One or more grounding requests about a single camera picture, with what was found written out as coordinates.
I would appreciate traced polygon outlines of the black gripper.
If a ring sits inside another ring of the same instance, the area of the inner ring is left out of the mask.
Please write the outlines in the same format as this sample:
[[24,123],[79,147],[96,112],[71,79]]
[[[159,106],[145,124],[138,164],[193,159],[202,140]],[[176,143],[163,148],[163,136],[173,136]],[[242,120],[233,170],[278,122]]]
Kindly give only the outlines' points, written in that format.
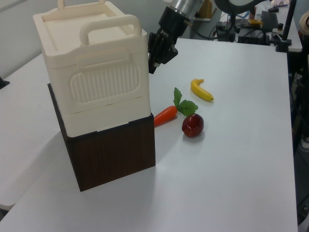
[[190,18],[172,7],[166,7],[160,20],[158,35],[151,32],[148,39],[148,66],[149,73],[154,74],[157,64],[166,64],[178,55],[175,48],[177,39],[181,37]]

